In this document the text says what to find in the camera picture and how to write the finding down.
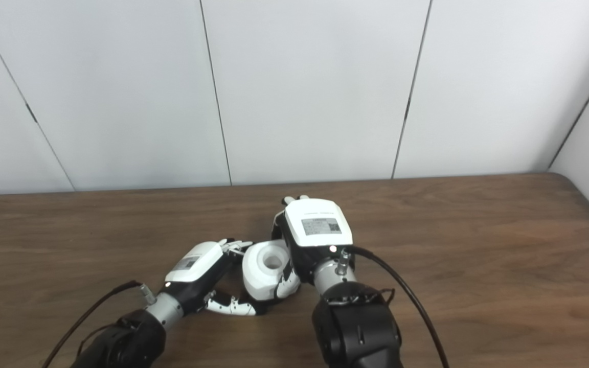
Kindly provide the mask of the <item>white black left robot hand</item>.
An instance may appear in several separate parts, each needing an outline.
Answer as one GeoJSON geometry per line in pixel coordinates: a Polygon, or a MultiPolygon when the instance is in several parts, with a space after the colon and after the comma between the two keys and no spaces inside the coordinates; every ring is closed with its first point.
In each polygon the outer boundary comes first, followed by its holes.
{"type": "Polygon", "coordinates": [[[252,245],[233,238],[195,245],[166,275],[160,294],[176,301],[182,317],[203,309],[235,316],[265,315],[268,307],[250,296],[236,298],[215,290],[232,267],[241,264],[245,250],[252,245]]]}

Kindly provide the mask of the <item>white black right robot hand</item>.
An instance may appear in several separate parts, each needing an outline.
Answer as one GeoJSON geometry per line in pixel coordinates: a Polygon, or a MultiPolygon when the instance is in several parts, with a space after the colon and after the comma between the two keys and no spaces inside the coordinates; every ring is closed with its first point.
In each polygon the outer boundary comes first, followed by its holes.
{"type": "Polygon", "coordinates": [[[319,295],[344,282],[355,282],[353,234],[341,207],[332,200],[286,196],[272,223],[271,239],[283,240],[290,260],[285,277],[294,275],[319,295]]]}

